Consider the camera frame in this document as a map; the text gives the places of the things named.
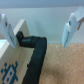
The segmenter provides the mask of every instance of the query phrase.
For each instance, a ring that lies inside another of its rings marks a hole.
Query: light blue wall
[[[20,19],[26,19],[30,35],[45,36],[48,43],[62,43],[62,34],[65,22],[68,22],[70,13],[78,7],[54,8],[17,8],[0,9],[5,13],[9,23],[14,28]],[[71,43],[84,43],[84,24],[77,31]]]

